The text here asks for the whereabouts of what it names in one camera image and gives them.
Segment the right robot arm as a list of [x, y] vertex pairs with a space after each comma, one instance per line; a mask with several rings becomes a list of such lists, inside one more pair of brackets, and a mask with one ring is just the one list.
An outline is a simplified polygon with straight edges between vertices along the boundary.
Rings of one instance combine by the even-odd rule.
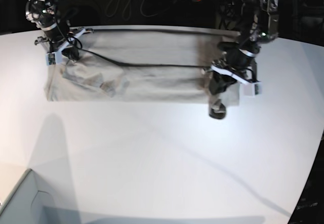
[[25, 17], [35, 24], [44, 34], [37, 37], [35, 45], [42, 45], [48, 65], [61, 64], [63, 58], [77, 61], [83, 45], [79, 38], [84, 34], [93, 33], [93, 29], [79, 27], [72, 29], [68, 23], [69, 16], [77, 9], [72, 9], [62, 16], [58, 9], [59, 0], [29, 0], [25, 7]]

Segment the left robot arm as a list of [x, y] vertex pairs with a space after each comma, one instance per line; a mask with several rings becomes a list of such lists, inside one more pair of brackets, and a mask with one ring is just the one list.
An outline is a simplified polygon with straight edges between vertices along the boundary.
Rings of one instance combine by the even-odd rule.
[[241, 16], [238, 21], [240, 35], [235, 42], [221, 41], [217, 44], [222, 56], [211, 63], [206, 71], [211, 73], [209, 82], [209, 116], [213, 119], [226, 117], [226, 106], [219, 98], [236, 84], [242, 85], [249, 96], [261, 93], [257, 79], [256, 56], [261, 44], [278, 37], [278, 0], [241, 0]]

